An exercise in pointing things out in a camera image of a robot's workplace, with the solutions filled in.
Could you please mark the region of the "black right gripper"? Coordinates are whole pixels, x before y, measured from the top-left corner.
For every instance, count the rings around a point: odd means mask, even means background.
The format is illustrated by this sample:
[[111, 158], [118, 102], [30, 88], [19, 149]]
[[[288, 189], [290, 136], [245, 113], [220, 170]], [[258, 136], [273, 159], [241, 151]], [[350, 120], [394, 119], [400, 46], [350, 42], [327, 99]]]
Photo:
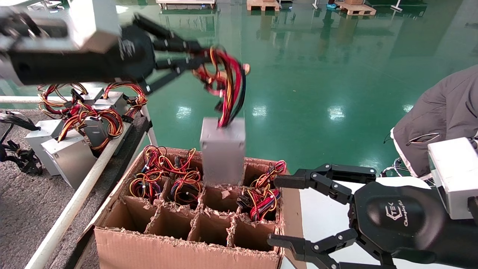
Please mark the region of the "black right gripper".
[[478, 229], [472, 219], [453, 220], [438, 192], [371, 182], [355, 191], [349, 211], [357, 244], [375, 259], [465, 269], [478, 266]]

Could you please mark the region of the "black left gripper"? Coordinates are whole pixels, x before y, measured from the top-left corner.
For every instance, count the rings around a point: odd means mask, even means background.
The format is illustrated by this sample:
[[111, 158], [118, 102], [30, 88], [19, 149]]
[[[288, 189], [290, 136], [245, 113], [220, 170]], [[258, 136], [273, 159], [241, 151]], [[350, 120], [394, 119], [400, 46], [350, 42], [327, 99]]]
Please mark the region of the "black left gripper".
[[106, 53], [10, 52], [7, 79], [15, 84], [41, 85], [116, 81], [139, 82], [153, 70], [169, 70], [152, 83], [144, 81], [144, 93], [152, 94], [187, 70], [196, 70], [211, 57], [156, 60], [154, 49], [180, 53], [201, 53], [205, 47], [196, 40], [185, 40], [169, 28], [135, 13], [133, 24], [123, 27], [123, 36]]

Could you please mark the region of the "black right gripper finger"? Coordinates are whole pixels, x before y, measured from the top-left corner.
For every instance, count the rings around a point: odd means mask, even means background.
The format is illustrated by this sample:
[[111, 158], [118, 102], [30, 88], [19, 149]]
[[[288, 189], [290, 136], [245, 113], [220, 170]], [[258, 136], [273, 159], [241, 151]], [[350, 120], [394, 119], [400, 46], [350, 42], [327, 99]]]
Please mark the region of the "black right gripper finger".
[[358, 238], [355, 229], [348, 229], [317, 242], [304, 238], [269, 234], [270, 246], [289, 249], [294, 260], [314, 264], [318, 269], [396, 269], [393, 262], [381, 265], [363, 263], [336, 262], [329, 254], [353, 245]]
[[345, 205], [351, 203], [353, 194], [339, 182], [367, 184], [375, 182], [376, 173], [371, 167], [323, 164], [312, 170], [298, 169], [293, 175], [276, 176], [274, 185], [289, 189], [311, 188]]

